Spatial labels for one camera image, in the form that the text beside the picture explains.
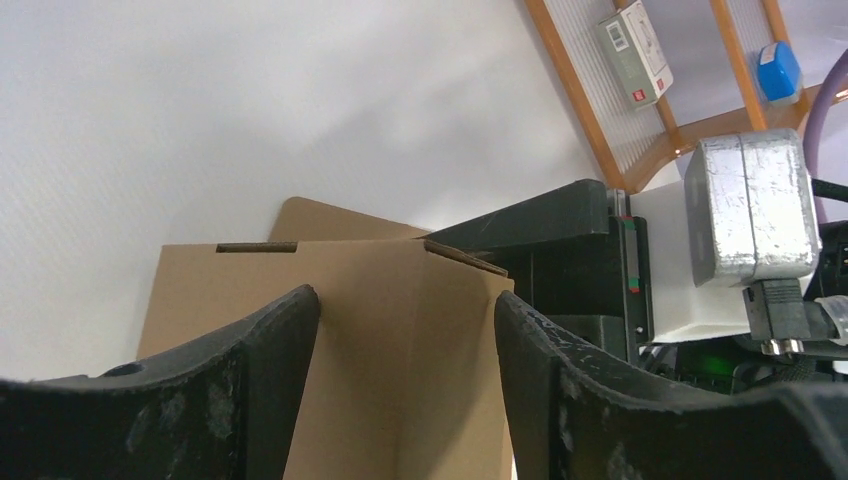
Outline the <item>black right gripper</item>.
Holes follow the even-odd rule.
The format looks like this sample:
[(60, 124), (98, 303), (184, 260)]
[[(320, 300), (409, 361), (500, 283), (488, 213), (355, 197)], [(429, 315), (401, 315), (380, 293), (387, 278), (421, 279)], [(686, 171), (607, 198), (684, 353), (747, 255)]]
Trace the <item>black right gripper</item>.
[(520, 298), (621, 360), (636, 363), (653, 332), (647, 221), (609, 215), (600, 181), (578, 180), (426, 238), (487, 252)]

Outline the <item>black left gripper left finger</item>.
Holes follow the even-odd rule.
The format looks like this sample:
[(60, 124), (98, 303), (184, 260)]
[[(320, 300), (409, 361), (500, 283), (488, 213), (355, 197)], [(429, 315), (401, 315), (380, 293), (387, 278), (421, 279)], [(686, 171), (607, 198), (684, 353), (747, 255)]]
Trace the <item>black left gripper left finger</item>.
[(5, 479), (280, 479), (321, 308), (302, 285), (97, 377), (1, 384)]

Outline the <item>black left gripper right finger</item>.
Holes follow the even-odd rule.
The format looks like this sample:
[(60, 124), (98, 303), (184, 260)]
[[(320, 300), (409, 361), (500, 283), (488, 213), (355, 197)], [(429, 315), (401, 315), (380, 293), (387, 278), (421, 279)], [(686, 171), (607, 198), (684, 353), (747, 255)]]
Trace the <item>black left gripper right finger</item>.
[(778, 382), (722, 395), (654, 375), (511, 292), (494, 311), (521, 479), (843, 479), (847, 388)]

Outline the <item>brown cardboard box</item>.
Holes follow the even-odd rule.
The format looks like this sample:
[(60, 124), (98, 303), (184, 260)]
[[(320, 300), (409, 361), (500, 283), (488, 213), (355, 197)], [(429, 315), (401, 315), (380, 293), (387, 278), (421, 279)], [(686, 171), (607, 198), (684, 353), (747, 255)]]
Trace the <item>brown cardboard box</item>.
[(288, 479), (508, 479), (494, 335), (505, 272), (422, 230), (303, 197), (263, 244), (168, 245), (139, 357), (307, 284), (321, 319)]

